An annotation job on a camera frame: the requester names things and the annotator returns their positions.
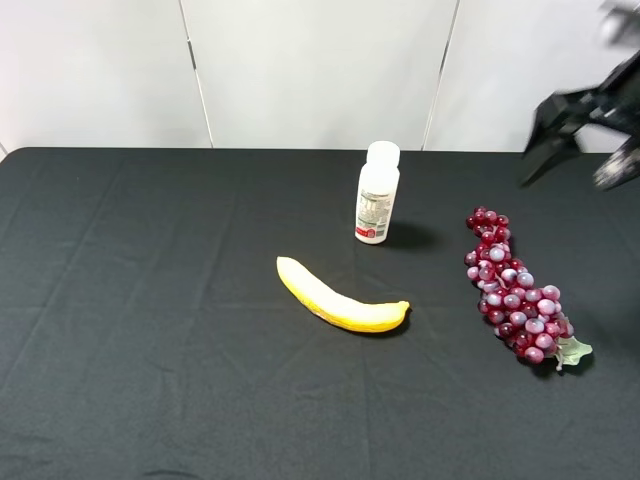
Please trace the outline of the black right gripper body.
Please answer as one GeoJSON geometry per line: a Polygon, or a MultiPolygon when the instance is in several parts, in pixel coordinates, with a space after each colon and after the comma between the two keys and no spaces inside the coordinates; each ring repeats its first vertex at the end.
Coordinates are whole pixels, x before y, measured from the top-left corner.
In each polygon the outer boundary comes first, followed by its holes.
{"type": "Polygon", "coordinates": [[[599,126],[639,136],[639,52],[616,66],[599,84],[580,96],[583,127],[599,126]]]}

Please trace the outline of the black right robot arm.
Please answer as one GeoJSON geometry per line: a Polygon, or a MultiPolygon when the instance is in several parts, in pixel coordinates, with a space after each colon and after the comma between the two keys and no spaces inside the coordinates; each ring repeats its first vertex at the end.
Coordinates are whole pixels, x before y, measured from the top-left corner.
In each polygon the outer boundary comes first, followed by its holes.
{"type": "Polygon", "coordinates": [[[639,55],[619,64],[600,84],[554,92],[535,110],[523,152],[519,184],[528,186],[561,162],[582,153],[577,133],[596,125],[627,136],[593,174],[607,191],[639,176],[639,55]]]}

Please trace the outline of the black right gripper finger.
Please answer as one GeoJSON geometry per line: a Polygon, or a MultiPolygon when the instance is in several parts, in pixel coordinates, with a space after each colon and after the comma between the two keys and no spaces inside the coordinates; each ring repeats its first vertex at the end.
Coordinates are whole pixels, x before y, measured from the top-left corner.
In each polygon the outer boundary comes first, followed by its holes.
{"type": "Polygon", "coordinates": [[[518,184],[528,187],[561,163],[582,154],[572,132],[547,129],[536,124],[531,132],[518,169],[518,184]]]}
{"type": "Polygon", "coordinates": [[[542,145],[561,153],[582,153],[577,133],[590,123],[593,90],[554,92],[534,112],[532,130],[524,149],[529,154],[542,145]]]}

